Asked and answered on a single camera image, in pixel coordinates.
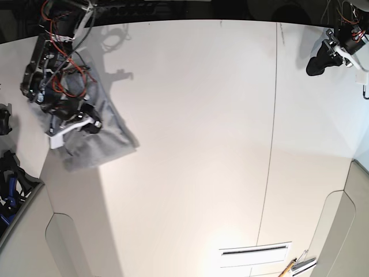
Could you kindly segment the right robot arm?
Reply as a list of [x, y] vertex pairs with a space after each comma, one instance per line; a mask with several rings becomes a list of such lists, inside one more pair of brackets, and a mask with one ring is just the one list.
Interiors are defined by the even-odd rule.
[[96, 20], [96, 1], [44, 1], [40, 7], [42, 32], [20, 84], [22, 94], [41, 116], [47, 116], [47, 134], [72, 125], [96, 134], [102, 120], [88, 103], [89, 66], [73, 55], [89, 36], [86, 24]]

